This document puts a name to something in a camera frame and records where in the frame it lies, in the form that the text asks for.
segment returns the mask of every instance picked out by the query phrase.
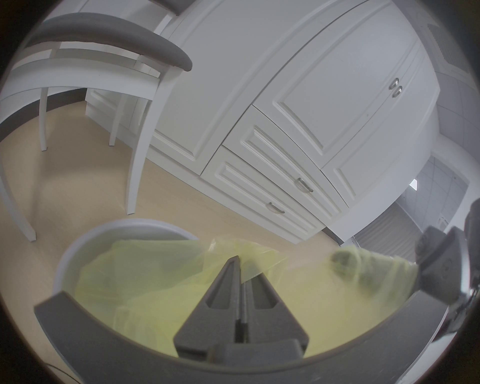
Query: bucket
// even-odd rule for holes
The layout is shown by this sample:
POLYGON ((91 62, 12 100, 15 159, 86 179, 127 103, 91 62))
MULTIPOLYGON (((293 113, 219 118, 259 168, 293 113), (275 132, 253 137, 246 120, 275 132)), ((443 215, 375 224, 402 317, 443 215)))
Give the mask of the bucket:
POLYGON ((79 237, 63 254, 53 282, 53 295, 62 291, 74 296, 82 268, 108 251, 118 240, 198 240, 191 233, 150 219, 122 219, 95 227, 79 237))

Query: bright light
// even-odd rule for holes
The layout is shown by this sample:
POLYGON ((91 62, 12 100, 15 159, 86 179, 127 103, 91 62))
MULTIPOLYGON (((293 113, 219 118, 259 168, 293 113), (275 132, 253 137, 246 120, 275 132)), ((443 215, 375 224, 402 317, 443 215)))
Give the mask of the bright light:
POLYGON ((412 187, 414 190, 417 190, 417 179, 413 179, 413 181, 410 183, 410 187, 412 187))

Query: drawer handle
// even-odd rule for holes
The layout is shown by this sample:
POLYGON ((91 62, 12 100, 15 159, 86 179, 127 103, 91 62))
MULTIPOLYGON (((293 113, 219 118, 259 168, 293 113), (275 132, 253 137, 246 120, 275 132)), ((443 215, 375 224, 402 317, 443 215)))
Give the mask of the drawer handle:
POLYGON ((297 179, 297 181, 298 181, 301 185, 303 185, 303 186, 308 190, 308 192, 313 192, 313 189, 310 188, 310 187, 308 186, 308 184, 307 184, 306 182, 304 182, 301 177, 299 177, 299 178, 297 179))
POLYGON ((273 209, 275 209, 278 213, 284 214, 285 211, 282 211, 280 208, 276 207, 272 202, 268 203, 269 206, 271 206, 273 209))
POLYGON ((395 92, 393 92, 392 97, 397 97, 399 94, 402 93, 402 86, 398 87, 395 92))
POLYGON ((390 84, 390 86, 388 87, 388 89, 392 90, 394 89, 396 86, 398 85, 398 77, 393 80, 393 83, 390 84))

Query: plastic bag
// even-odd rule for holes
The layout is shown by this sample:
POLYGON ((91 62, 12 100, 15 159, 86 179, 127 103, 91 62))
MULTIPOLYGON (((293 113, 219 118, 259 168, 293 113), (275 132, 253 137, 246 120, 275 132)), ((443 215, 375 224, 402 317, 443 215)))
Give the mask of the plastic bag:
POLYGON ((355 247, 284 271, 272 285, 309 335, 304 357, 345 344, 377 326, 410 297, 418 266, 355 247))
POLYGON ((204 246, 197 240, 120 240, 82 269, 74 297, 125 337, 178 356, 174 335, 225 262, 237 255, 242 282, 262 272, 280 280, 285 257, 249 241, 204 246))

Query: white drawer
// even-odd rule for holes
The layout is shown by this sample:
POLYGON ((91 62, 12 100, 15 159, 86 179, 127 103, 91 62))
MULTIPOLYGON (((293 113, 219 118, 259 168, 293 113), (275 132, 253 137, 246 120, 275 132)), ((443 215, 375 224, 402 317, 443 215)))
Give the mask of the white drawer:
POLYGON ((217 150, 201 177, 303 240, 325 227, 288 194, 223 146, 217 150))
POLYGON ((256 107, 248 108, 223 145, 325 225, 347 209, 342 197, 309 157, 256 107))

